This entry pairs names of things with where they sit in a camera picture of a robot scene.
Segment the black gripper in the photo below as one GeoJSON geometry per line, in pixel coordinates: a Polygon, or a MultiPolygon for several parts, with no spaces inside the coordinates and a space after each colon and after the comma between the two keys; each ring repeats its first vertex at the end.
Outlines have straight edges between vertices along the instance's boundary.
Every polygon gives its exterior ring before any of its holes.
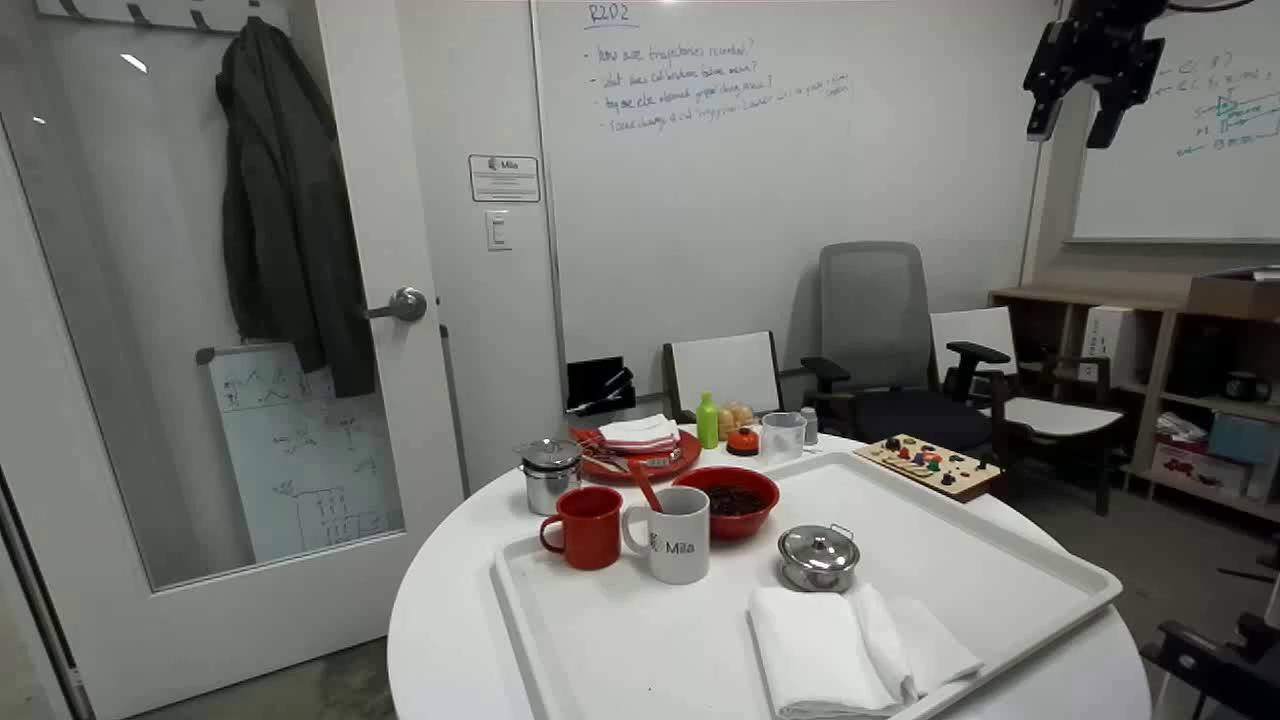
{"type": "Polygon", "coordinates": [[[1073,0],[1066,15],[1041,33],[1025,74],[1025,93],[1031,97],[1028,135],[1049,139],[1059,99],[1087,86],[1097,93],[1087,144],[1108,147],[1122,112],[1150,93],[1162,39],[1148,39],[1142,30],[1162,10],[1169,0],[1073,0]]]}

